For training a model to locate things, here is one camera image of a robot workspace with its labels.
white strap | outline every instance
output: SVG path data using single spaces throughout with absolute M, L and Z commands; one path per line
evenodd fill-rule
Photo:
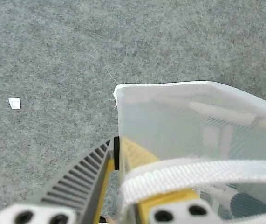
M 130 174 L 120 187 L 120 220 L 130 205 L 161 193 L 221 183 L 266 183 L 266 161 L 184 161 L 177 165 L 176 159 L 175 166 L 159 161 L 152 164 L 154 170 L 148 164 L 149 172 Z

yellow robot part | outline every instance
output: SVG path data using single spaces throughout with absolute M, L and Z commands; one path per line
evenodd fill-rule
M 156 157 L 153 153 L 147 151 L 142 146 L 127 138 L 121 138 L 121 148 L 120 148 L 120 168 L 119 171 L 128 173 L 132 169 L 149 164 L 152 162 L 159 161 L 160 159 Z M 152 207 L 174 203 L 192 199 L 198 199 L 199 196 L 191 189 L 184 189 L 180 191 L 173 191 L 166 194 L 156 195 L 146 200 L 141 201 L 138 205 L 138 212 L 143 224 L 148 223 L 148 215 Z

black screw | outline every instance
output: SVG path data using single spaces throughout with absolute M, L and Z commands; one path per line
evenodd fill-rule
M 24 211 L 16 217 L 15 224 L 28 223 L 31 220 L 32 216 L 34 216 L 34 214 L 31 211 Z
M 67 222 L 68 217 L 63 214 L 59 214 L 51 219 L 50 224 L 67 224 Z
M 201 207 L 200 205 L 192 205 L 189 207 L 189 212 L 193 216 L 204 216 L 206 215 L 205 208 Z
M 158 222 L 169 222 L 173 219 L 173 215 L 170 212 L 160 210 L 155 213 L 155 219 Z

gray carpet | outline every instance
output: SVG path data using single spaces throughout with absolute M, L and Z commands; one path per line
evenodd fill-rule
M 212 80 L 266 100 L 266 1 L 0 0 L 0 210 L 117 134 L 106 68 L 119 83 Z

